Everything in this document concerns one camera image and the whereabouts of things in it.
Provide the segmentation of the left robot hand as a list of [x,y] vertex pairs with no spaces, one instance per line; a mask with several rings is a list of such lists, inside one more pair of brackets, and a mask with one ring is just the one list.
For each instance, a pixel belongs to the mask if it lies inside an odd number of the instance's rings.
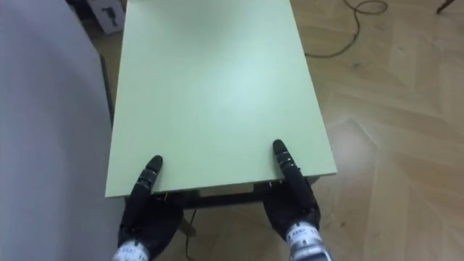
[[126,198],[113,261],[154,260],[178,230],[182,208],[152,193],[162,164],[159,155],[149,160]]

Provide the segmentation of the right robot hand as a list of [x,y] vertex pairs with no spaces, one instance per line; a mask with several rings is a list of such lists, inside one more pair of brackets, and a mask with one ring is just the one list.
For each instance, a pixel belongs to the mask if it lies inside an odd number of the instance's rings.
[[262,202],[272,229],[283,240],[287,240],[287,233],[298,223],[307,223],[318,230],[320,207],[310,183],[282,140],[273,142],[273,154],[283,180],[272,183]]

